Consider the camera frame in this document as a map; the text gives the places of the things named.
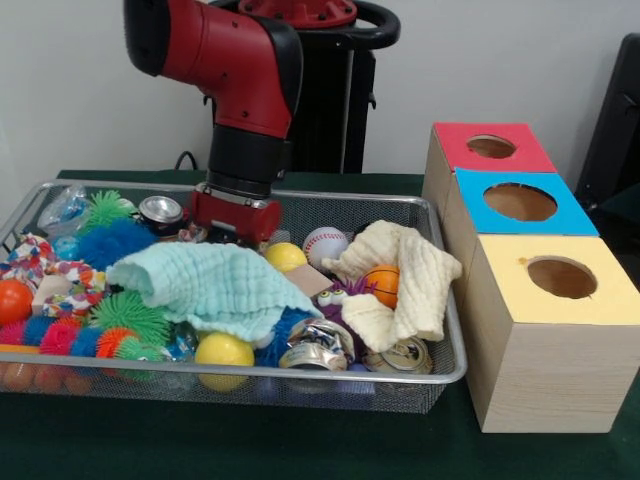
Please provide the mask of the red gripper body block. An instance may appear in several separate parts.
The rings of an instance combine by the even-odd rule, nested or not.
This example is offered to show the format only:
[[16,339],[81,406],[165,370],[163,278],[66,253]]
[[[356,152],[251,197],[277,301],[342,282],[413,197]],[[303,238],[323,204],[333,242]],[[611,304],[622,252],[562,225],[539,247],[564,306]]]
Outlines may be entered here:
[[282,217],[281,204],[276,200],[231,194],[207,183],[195,186],[190,211],[197,225],[231,232],[253,245],[267,242]]

